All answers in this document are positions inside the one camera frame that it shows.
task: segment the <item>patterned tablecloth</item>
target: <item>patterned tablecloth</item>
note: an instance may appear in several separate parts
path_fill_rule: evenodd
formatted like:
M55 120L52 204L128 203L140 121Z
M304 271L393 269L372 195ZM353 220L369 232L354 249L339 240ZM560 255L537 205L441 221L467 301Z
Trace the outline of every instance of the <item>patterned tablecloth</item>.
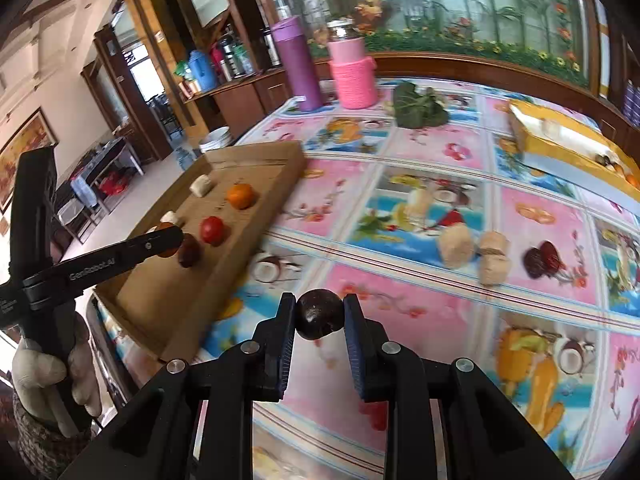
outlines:
M250 338L260 320L274 316L282 292L355 292L366 317L421 357L472 358L576 478L597 476L640 415L638 219L524 166L507 99L597 126L526 95L413 81L442 95L448 124L396 127L390 101L398 80L379 80L379 103L357 111L341 108L332 83L324 82L323 108L302 113L287 102L241 139L300 140L308 171L199 357L215 358ZM405 211L417 187L434 198L420 222ZM460 217L476 238L497 230L510 239L513 269L503 286L480 286L476 261L443 268L436 238ZM544 240L558 248L563 266L533 280L522 255ZM144 383L158 365L103 315L124 363ZM552 396L541 400L549 388ZM540 402L540 410L528 410ZM254 413L256 478L382 477L385 405L359 401L342 332L315 343L296 336L284 400L257 403ZM439 458L444 467L442 448Z

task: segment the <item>pink thermos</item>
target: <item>pink thermos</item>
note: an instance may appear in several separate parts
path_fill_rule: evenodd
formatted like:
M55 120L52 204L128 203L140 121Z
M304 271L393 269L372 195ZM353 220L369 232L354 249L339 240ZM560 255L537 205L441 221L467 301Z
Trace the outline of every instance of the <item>pink thermos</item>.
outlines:
M280 60L295 96L304 98L298 103L303 112L316 110L324 104L316 67L306 44L299 16L287 18L271 27Z
M373 106L378 101L376 62L366 56L364 38L354 30L353 20L335 20L327 23L327 27L329 67L340 104L351 110Z

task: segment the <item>purple bottle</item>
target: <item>purple bottle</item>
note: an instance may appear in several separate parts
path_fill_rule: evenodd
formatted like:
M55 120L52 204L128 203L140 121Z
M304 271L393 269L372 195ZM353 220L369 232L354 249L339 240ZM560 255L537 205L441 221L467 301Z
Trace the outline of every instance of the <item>purple bottle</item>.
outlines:
M282 65L295 96L304 96L298 104L300 111L310 112L324 104L324 97L318 84L318 76L311 53L302 31L300 17L293 16L271 27Z

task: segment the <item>glove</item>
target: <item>glove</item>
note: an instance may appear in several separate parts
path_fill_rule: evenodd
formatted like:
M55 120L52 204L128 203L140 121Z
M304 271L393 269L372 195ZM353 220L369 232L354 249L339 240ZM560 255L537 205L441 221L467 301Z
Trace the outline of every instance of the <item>glove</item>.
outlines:
M89 415L99 416L102 404L89 346L89 329L77 312L75 324L76 346L67 360L72 378L71 392L75 402L84 406ZM66 377L66 366L57 357L33 349L37 347L37 343L24 338L18 345L12 365L15 392L24 409L32 416L54 425L65 437L74 436L74 428L70 428L61 417L56 417L44 389Z

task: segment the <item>framed painting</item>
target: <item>framed painting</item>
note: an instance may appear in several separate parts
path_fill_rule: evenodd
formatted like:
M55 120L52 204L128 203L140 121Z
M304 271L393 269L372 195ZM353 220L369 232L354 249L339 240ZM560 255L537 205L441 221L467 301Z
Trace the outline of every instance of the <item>framed painting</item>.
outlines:
M20 155L29 150L57 144L58 140L42 109L38 108L0 150L0 212L7 210L14 195L15 172Z

